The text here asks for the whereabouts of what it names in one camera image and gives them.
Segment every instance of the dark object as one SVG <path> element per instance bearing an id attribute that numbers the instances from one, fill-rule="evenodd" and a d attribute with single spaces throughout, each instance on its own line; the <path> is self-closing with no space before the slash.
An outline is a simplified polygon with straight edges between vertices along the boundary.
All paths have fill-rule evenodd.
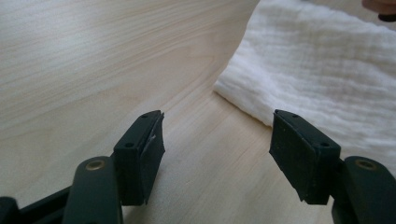
<path id="1" fill-rule="evenodd" d="M 111 157 L 82 162 L 73 185 L 21 210 L 0 198 L 0 224 L 122 223 L 122 205 L 148 201 L 164 153 L 163 113 L 140 116 L 114 147 Z"/>
<path id="2" fill-rule="evenodd" d="M 396 21 L 396 15 L 381 15 L 381 14 L 379 14 L 378 18 L 381 21 L 386 21 L 386 22 L 394 22 L 394 21 Z"/>
<path id="3" fill-rule="evenodd" d="M 336 224 L 396 223 L 396 180 L 379 162 L 339 159 L 341 148 L 306 120 L 276 110 L 270 153 L 300 200 L 326 204 L 334 198 Z"/>

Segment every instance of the white cloth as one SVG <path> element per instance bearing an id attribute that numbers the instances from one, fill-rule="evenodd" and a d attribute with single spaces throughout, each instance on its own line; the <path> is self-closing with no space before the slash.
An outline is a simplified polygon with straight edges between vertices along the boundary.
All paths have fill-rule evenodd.
<path id="1" fill-rule="evenodd" d="M 298 114 L 396 175 L 396 32 L 299 0 L 261 0 L 215 91 L 266 125 Z"/>

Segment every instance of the textured fabric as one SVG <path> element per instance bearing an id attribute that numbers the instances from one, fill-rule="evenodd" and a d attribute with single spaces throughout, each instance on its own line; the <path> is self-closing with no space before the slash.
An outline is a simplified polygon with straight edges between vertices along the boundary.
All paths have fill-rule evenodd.
<path id="1" fill-rule="evenodd" d="M 396 32 L 299 0 L 262 0 L 215 84 L 266 125 L 299 114 L 396 175 Z"/>

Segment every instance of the screw hole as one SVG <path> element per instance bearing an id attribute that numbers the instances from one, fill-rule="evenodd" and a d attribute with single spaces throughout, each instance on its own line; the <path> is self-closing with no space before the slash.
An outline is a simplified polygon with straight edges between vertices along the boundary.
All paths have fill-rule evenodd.
<path id="1" fill-rule="evenodd" d="M 369 170 L 369 171 L 376 170 L 376 165 L 370 161 L 356 160 L 355 163 L 362 169 Z"/>
<path id="2" fill-rule="evenodd" d="M 133 146 L 134 146 L 133 143 L 127 143 L 127 144 L 125 144 L 125 147 L 133 147 Z"/>
<path id="3" fill-rule="evenodd" d="M 90 161 L 86 166 L 85 169 L 89 171 L 99 170 L 105 166 L 105 162 L 102 160 L 97 161 Z"/>

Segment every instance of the finger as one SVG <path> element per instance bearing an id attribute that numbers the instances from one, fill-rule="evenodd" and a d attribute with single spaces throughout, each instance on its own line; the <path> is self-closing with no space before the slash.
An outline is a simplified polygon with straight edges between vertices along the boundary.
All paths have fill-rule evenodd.
<path id="1" fill-rule="evenodd" d="M 396 5 L 393 4 L 378 3 L 373 0 L 362 0 L 361 4 L 365 8 L 378 12 L 379 14 L 383 14 L 383 15 L 396 14 Z"/>

